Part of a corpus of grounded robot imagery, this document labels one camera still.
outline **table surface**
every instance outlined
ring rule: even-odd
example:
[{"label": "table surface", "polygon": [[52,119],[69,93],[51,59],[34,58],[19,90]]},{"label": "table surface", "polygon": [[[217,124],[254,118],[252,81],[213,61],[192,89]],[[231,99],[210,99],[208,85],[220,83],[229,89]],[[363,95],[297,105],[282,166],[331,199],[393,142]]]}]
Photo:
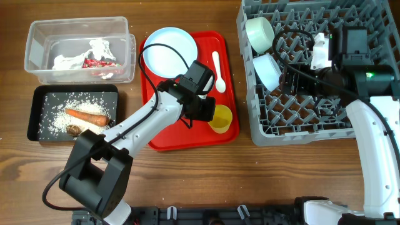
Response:
[{"label": "table surface", "polygon": [[[24,70],[29,26],[42,19],[124,16],[140,44],[166,26],[187,32],[214,30],[229,54],[241,131],[230,144],[158,153],[145,147],[134,160],[125,200],[132,206],[209,207],[292,203],[298,196],[326,196],[361,210],[363,174],[354,139],[297,146],[257,147],[251,141],[246,78],[236,17],[240,1],[5,0],[0,5],[0,221],[2,224],[70,224],[71,213],[41,201],[46,184],[65,166],[72,143],[28,141],[33,92],[41,85]],[[398,8],[391,2],[391,8]],[[128,117],[142,106],[139,69],[134,81],[117,85]],[[57,187],[48,199],[79,204]]]}]

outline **carrot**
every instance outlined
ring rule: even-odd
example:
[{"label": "carrot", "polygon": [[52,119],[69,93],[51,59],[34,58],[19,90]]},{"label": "carrot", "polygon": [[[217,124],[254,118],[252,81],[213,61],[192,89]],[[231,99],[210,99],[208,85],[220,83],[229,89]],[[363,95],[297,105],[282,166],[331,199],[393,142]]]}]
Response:
[{"label": "carrot", "polygon": [[93,115],[90,113],[80,112],[80,111],[73,110],[73,109],[65,109],[65,113],[70,116],[73,116],[78,119],[82,119],[83,121],[92,123],[92,124],[100,126],[100,127],[107,126],[108,122],[110,121],[110,119],[107,116]]}]

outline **spoon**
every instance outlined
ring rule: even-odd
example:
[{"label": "spoon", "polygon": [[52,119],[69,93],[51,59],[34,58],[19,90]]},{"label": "spoon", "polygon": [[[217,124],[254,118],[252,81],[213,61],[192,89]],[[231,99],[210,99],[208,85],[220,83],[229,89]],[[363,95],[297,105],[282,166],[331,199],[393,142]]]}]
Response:
[{"label": "spoon", "polygon": [[212,53],[212,60],[214,61],[215,70],[217,71],[217,81],[215,82],[215,87],[217,88],[218,92],[224,93],[226,90],[226,85],[223,78],[221,77],[221,67],[219,65],[218,52],[214,51]]}]

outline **cup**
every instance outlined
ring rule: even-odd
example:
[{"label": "cup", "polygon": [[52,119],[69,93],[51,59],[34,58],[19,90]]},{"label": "cup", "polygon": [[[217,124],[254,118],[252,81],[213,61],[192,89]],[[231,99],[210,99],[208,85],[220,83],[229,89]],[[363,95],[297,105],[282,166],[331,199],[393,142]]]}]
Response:
[{"label": "cup", "polygon": [[224,105],[216,105],[214,117],[208,122],[215,133],[223,134],[228,131],[233,120],[232,111]]},{"label": "cup", "polygon": [[258,54],[264,53],[273,45],[275,37],[274,30],[265,17],[247,20],[246,32],[251,47]]},{"label": "cup", "polygon": [[274,58],[270,54],[265,54],[253,59],[252,63],[262,84],[268,91],[275,90],[279,86],[282,72]]}]

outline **crumpled paper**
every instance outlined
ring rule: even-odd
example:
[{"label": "crumpled paper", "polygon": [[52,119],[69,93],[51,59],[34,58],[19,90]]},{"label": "crumpled paper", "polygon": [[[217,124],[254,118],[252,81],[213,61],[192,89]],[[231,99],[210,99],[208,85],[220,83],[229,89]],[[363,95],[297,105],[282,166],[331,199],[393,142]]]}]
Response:
[{"label": "crumpled paper", "polygon": [[89,41],[92,49],[87,50],[75,57],[64,57],[59,55],[54,59],[53,70],[65,70],[65,69],[82,69],[82,65],[85,59],[93,53],[96,60],[101,60],[103,57],[105,59],[116,60],[115,56],[111,53],[109,45],[110,43],[104,39],[93,39]]}]

